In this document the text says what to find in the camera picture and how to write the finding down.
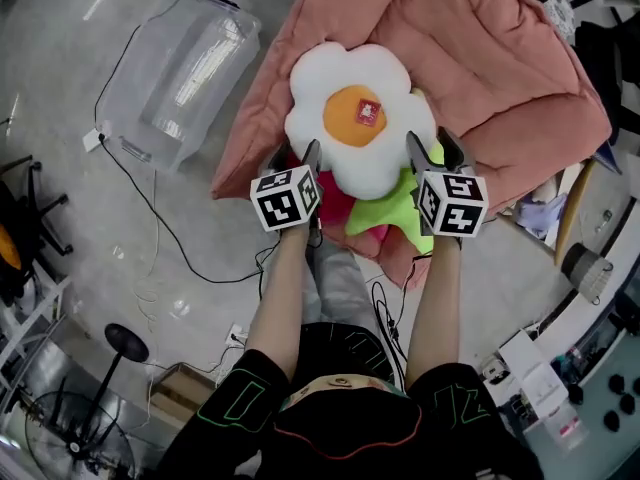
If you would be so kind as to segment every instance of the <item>concrete floor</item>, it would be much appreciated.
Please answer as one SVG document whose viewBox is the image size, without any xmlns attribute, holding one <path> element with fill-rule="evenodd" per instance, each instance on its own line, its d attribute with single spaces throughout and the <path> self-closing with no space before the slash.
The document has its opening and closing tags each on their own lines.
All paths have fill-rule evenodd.
<svg viewBox="0 0 640 480">
<path fill-rule="evenodd" d="M 238 105 L 294 0 L 234 1 L 262 21 L 263 50 L 223 106 L 203 148 L 183 163 L 178 174 L 158 173 L 156 187 L 158 211 L 181 238 L 192 264 L 215 279 L 253 272 L 254 254 L 275 242 L 262 231 L 250 203 L 214 202 L 209 184 Z M 73 244 L 75 253 L 64 260 L 50 256 L 73 279 L 67 308 L 88 335 L 103 341 L 107 323 L 122 323 L 143 337 L 152 360 L 208 368 L 224 350 L 232 323 L 248 327 L 258 303 L 256 278 L 215 286 L 199 280 L 162 230 L 153 273 L 141 279 L 154 257 L 155 219 L 104 151 L 87 154 L 81 141 L 93 127 L 93 105 L 100 89 L 132 30 L 154 2 L 9 0 L 2 4 L 0 120 L 10 114 L 13 120 L 6 133 L 0 131 L 0 160 L 32 153 L 44 164 L 42 199 L 63 191 L 69 194 L 70 204 L 56 210 L 51 222 Z M 90 18 L 84 20 L 92 7 Z M 637 94 L 626 97 L 635 99 L 633 107 L 640 109 Z M 625 136 L 621 143 L 637 149 L 636 139 Z M 110 148 L 150 195 L 151 169 L 115 142 Z M 10 179 L 16 190 L 24 181 L 19 175 Z M 627 201 L 621 178 L 598 167 L 576 239 L 599 250 Z M 606 209 L 613 212 L 613 222 L 596 234 Z M 366 279 L 380 273 L 371 262 L 361 263 Z M 396 313 L 400 291 L 382 282 Z M 517 329 L 551 311 L 570 290 L 543 252 L 499 221 L 487 224 L 478 239 L 465 242 L 462 282 L 461 356 L 474 365 Z M 155 300 L 140 303 L 155 321 L 149 322 L 138 310 L 134 290 Z M 405 347 L 419 295 L 414 291 L 407 296 L 400 326 Z M 71 336 L 63 348 L 96 376 L 104 375 L 106 363 L 92 361 L 92 354 L 86 353 L 93 342 Z M 114 379 L 114 389 L 144 407 L 150 371 L 127 368 Z M 133 371 L 141 375 L 131 375 Z"/>
</svg>

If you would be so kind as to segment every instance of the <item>gray pants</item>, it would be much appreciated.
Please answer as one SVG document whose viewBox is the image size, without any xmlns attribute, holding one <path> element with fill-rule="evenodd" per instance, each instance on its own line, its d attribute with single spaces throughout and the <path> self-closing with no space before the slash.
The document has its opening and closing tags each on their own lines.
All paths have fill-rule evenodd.
<svg viewBox="0 0 640 480">
<path fill-rule="evenodd" d="M 353 253 L 324 240 L 307 248 L 302 323 L 358 325 L 380 338 L 369 292 Z"/>
</svg>

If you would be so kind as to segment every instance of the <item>pink blanket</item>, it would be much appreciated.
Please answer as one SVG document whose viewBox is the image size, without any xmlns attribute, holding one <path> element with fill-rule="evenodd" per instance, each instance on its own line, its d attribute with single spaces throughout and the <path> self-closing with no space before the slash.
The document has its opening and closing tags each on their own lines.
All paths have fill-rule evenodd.
<svg viewBox="0 0 640 480">
<path fill-rule="evenodd" d="M 437 124 L 475 155 L 493 211 L 590 156 L 610 134 L 582 66 L 535 0 L 297 0 L 238 112 L 214 197 L 247 197 L 260 163 L 285 140 L 289 73 L 324 41 L 378 43 L 402 61 Z M 325 233 L 402 284 L 417 251 L 400 230 L 381 241 L 370 233 L 345 239 L 343 227 Z"/>
</svg>

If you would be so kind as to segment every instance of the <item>plastic storage box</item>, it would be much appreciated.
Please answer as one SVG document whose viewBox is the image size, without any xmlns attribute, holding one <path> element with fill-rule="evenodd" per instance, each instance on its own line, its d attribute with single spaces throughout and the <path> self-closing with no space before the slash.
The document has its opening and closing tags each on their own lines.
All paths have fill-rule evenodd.
<svg viewBox="0 0 640 480">
<path fill-rule="evenodd" d="M 223 0 L 161 0 L 107 89 L 99 127 L 139 160 L 175 172 L 258 53 L 259 31 Z"/>
</svg>

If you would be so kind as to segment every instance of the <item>fan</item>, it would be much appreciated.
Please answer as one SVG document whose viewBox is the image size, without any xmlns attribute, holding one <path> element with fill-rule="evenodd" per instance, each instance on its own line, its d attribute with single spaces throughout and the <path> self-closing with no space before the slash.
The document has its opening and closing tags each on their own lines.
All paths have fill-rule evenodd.
<svg viewBox="0 0 640 480">
<path fill-rule="evenodd" d="M 149 350 L 126 327 L 109 324 L 105 336 L 116 351 L 109 372 L 93 400 L 64 391 L 36 399 L 25 421 L 29 451 L 49 480 L 133 478 L 135 463 L 129 441 L 122 429 L 100 407 L 109 381 L 122 357 L 144 362 Z"/>
</svg>

